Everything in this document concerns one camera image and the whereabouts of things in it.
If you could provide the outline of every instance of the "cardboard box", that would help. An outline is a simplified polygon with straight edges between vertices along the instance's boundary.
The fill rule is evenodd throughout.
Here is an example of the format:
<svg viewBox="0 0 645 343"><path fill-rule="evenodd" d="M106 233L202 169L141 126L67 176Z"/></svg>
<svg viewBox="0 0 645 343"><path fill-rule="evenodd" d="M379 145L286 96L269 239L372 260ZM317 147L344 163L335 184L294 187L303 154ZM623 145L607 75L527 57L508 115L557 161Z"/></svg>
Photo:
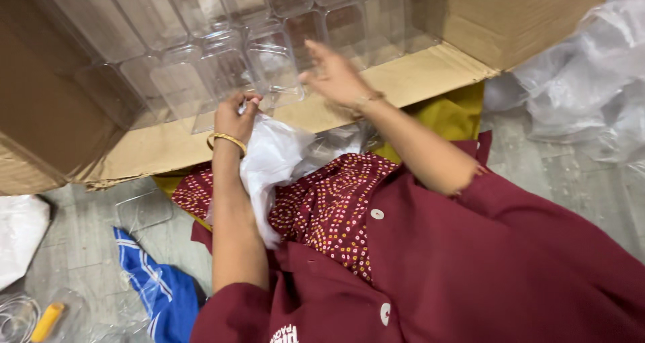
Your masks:
<svg viewBox="0 0 645 343"><path fill-rule="evenodd" d="M428 0L440 45L363 72L402 107L497 75L571 34L605 0ZM179 123L120 130L66 74L88 64L36 0L0 0L0 195L91 188L209 160ZM275 111L312 132L351 123L312 94Z"/></svg>

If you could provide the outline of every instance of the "hand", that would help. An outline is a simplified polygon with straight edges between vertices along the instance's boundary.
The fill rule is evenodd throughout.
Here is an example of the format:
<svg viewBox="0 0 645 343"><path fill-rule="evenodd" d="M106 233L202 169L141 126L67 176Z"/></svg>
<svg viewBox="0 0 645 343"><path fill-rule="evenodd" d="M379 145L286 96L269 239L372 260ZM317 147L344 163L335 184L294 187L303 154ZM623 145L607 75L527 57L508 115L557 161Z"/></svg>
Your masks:
<svg viewBox="0 0 645 343"><path fill-rule="evenodd" d="M319 67L321 75L303 72L299 76L300 82L310 85L316 92L340 106L355 111L359 111L361 100L378 95L378 92L360 77L349 59L321 43L307 40L304 44L313 57L313 63Z"/></svg>
<svg viewBox="0 0 645 343"><path fill-rule="evenodd" d="M242 102L246 103L246 109L240 115L238 110ZM257 108L262 100L262 95L251 92L238 92L219 104L215 112L215 133L227 134L247 144L253 132L253 120L257 114Z"/></svg>

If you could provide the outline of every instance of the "maroon shirt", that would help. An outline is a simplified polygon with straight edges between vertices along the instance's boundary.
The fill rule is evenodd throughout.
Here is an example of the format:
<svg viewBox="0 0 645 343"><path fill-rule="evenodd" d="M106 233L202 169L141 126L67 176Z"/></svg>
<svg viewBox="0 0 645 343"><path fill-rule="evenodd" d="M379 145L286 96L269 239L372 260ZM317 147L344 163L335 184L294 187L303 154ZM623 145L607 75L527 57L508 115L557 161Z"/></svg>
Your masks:
<svg viewBox="0 0 645 343"><path fill-rule="evenodd" d="M399 167L375 188L376 210L374 287L286 242L270 253L271 291L221 289L191 343L645 342L645 266L494 173L452 200ZM203 231L193 237L210 245Z"/></svg>

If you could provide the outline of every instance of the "red polka dot fabric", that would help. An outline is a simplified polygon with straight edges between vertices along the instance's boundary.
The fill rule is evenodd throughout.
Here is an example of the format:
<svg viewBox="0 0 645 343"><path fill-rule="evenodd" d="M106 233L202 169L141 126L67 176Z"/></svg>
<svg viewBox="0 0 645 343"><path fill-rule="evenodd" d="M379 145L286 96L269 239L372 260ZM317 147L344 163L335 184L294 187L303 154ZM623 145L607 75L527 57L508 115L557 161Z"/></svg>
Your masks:
<svg viewBox="0 0 645 343"><path fill-rule="evenodd" d="M372 192L396 164L373 153L345 154L286 187L276 187L268 221L283 240L299 242L372 283L365 214ZM204 219L212 195L210 163L195 166L172 200Z"/></svg>

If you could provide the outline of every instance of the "white button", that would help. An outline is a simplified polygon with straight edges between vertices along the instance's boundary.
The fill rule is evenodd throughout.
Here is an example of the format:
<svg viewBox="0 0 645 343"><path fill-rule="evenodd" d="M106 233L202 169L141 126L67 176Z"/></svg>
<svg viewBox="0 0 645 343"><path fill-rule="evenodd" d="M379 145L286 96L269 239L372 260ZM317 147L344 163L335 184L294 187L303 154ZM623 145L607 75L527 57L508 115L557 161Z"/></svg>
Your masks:
<svg viewBox="0 0 645 343"><path fill-rule="evenodd" d="M385 214L383 214L383 211L376 208L370 211L370 215L376 218L377 220L382 220L383 217L385 217Z"/></svg>
<svg viewBox="0 0 645 343"><path fill-rule="evenodd" d="M383 303L381 306L381 322L383 323L384 326L388 326L388 323L390 322L390 304L389 303Z"/></svg>

